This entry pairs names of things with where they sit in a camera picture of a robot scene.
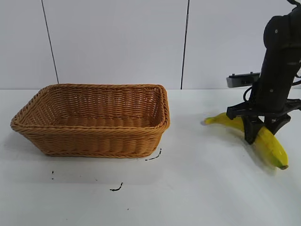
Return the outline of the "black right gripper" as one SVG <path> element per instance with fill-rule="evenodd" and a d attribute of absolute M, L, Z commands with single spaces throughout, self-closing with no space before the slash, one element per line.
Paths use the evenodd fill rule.
<path fill-rule="evenodd" d="M 300 67 L 300 46 L 266 50 L 260 77 L 252 85 L 249 99 L 226 111 L 230 119 L 243 116 L 244 138 L 248 144 L 254 143 L 264 125 L 275 135 L 290 122 L 291 116 L 286 113 L 300 110 L 300 99 L 288 99 Z M 264 122 L 258 116 L 265 116 Z"/>

